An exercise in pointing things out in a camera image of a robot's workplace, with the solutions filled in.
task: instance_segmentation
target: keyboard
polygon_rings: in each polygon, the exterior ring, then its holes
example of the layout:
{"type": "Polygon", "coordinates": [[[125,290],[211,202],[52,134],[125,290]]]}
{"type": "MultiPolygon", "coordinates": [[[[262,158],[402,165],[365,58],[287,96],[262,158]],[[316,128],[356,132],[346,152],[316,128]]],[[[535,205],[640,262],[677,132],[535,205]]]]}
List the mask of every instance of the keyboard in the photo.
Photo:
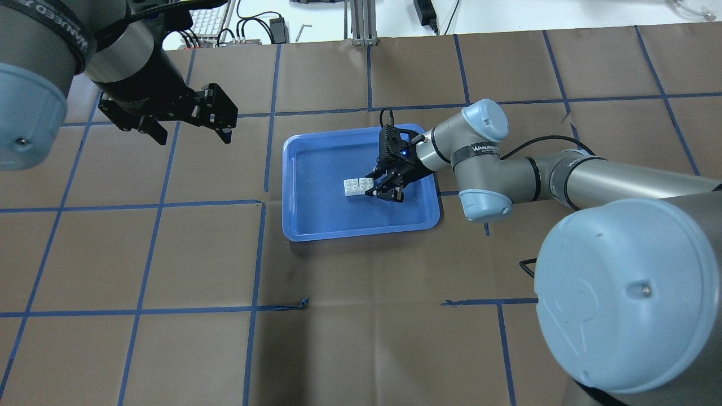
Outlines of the keyboard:
{"type": "MultiPolygon", "coordinates": [[[[222,28],[228,28],[236,1],[238,0],[228,0],[225,5],[216,7],[215,9],[191,11],[193,31],[200,40],[215,41],[218,37],[218,32],[222,28]]],[[[226,33],[223,33],[221,40],[223,40],[225,35],[226,33]]]]}

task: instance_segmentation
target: white lego brick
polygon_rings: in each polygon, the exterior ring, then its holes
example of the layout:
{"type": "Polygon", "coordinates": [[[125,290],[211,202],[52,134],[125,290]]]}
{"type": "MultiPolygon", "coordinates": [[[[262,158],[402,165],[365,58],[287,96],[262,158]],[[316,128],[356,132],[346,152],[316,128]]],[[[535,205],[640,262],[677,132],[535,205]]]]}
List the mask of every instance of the white lego brick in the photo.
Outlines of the white lego brick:
{"type": "Polygon", "coordinates": [[[344,193],[346,196],[365,194],[371,188],[373,188],[372,178],[344,179],[344,193]]]}

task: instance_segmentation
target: plastic tray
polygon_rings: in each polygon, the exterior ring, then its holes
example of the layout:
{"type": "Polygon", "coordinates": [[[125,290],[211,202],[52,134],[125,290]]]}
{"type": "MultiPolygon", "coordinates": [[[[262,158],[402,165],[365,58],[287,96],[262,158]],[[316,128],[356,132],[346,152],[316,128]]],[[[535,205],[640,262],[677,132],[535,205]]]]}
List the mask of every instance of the plastic tray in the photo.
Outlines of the plastic tray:
{"type": "MultiPolygon", "coordinates": [[[[399,126],[423,132],[415,124],[399,126]]],[[[440,210],[433,176],[404,190],[404,202],[344,195],[378,157],[379,127],[301,134],[283,145],[283,232],[291,241],[426,230],[440,210]]]]}

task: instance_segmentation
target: black wire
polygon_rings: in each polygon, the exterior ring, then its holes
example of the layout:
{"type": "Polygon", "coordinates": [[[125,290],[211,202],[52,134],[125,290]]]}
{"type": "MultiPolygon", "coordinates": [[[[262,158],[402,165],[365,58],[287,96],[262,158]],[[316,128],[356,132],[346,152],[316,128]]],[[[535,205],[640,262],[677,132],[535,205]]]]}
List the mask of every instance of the black wire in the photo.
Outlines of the black wire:
{"type": "Polygon", "coordinates": [[[275,14],[275,15],[278,16],[278,18],[283,18],[283,16],[282,16],[281,13],[279,13],[279,12],[262,12],[262,13],[258,13],[258,14],[256,14],[256,15],[252,15],[252,16],[249,16],[249,17],[244,17],[244,16],[240,15],[240,1],[235,5],[235,15],[236,15],[238,18],[242,19],[242,20],[245,20],[245,19],[248,19],[248,18],[260,17],[260,16],[262,16],[262,15],[264,15],[264,14],[275,14]]]}
{"type": "Polygon", "coordinates": [[[183,41],[186,43],[187,48],[193,48],[191,46],[191,43],[189,42],[190,38],[187,34],[185,34],[183,31],[176,31],[178,34],[180,34],[181,37],[183,37],[183,41]]]}
{"type": "Polygon", "coordinates": [[[229,34],[230,34],[230,36],[233,37],[233,42],[236,42],[235,34],[233,34],[233,31],[230,30],[230,29],[228,29],[228,28],[224,28],[224,29],[220,30],[220,32],[218,32],[218,36],[216,37],[216,47],[217,47],[217,46],[220,46],[221,35],[223,35],[223,33],[226,32],[226,31],[228,31],[229,34]]]}
{"type": "Polygon", "coordinates": [[[527,265],[535,264],[535,263],[536,263],[536,258],[524,259],[523,261],[519,261],[519,266],[521,267],[521,269],[524,270],[524,272],[526,272],[527,275],[534,278],[534,271],[529,269],[529,267],[527,267],[527,265]]]}
{"type": "Polygon", "coordinates": [[[446,31],[444,31],[444,35],[448,34],[448,32],[449,32],[449,27],[451,27],[451,22],[453,21],[453,16],[454,16],[454,14],[456,14],[456,9],[458,8],[458,3],[460,1],[461,0],[456,0],[456,5],[453,8],[453,12],[451,12],[451,17],[449,17],[449,23],[446,25],[446,31]]]}
{"type": "Polygon", "coordinates": [[[201,47],[201,40],[198,39],[198,36],[196,35],[196,33],[195,33],[191,28],[188,28],[188,31],[190,31],[191,34],[193,34],[193,40],[196,41],[196,46],[198,46],[198,47],[200,48],[200,47],[201,47]]]}
{"type": "Polygon", "coordinates": [[[259,24],[263,27],[263,29],[266,31],[266,34],[268,34],[269,38],[271,39],[271,43],[276,43],[275,38],[274,38],[274,36],[273,36],[273,33],[271,32],[271,28],[266,24],[266,22],[264,22],[263,20],[261,20],[261,19],[259,19],[259,18],[255,18],[255,17],[254,17],[254,18],[247,19],[247,20],[240,20],[240,21],[238,21],[238,23],[236,23],[236,25],[235,25],[235,33],[236,33],[238,36],[240,36],[240,37],[242,37],[242,38],[245,38],[245,24],[246,24],[247,22],[249,22],[249,21],[255,21],[255,22],[259,23],[259,24]]]}
{"type": "Polygon", "coordinates": [[[563,135],[546,135],[544,137],[537,137],[535,139],[530,139],[527,142],[524,142],[522,145],[519,145],[518,147],[514,148],[512,152],[509,152],[507,155],[504,155],[501,157],[501,159],[505,160],[506,158],[510,157],[511,155],[516,154],[517,152],[523,150],[524,148],[528,147],[529,145],[534,144],[535,142],[539,141],[546,141],[548,139],[561,139],[563,141],[569,141],[577,144],[582,150],[585,150],[589,155],[595,155],[592,150],[589,149],[582,141],[578,141],[577,139],[574,139],[572,137],[564,137],[563,135]]]}

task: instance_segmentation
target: floor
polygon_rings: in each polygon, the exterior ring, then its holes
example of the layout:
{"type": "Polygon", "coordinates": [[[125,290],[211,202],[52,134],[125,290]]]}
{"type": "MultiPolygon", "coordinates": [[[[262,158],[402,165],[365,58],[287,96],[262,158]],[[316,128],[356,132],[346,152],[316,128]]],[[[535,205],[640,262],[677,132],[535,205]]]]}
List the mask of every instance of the floor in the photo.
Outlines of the floor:
{"type": "Polygon", "coordinates": [[[217,82],[238,104],[230,145],[187,124],[168,123],[164,147],[120,132],[77,77],[51,156],[0,173],[0,405],[558,405],[566,378],[517,263],[569,210],[520,204],[474,225],[447,170],[430,230],[293,243],[282,144],[373,126],[383,106],[430,128],[487,97],[511,122],[502,151],[563,134],[610,160],[722,178],[721,35],[705,23],[170,53],[192,87],[217,82]]]}

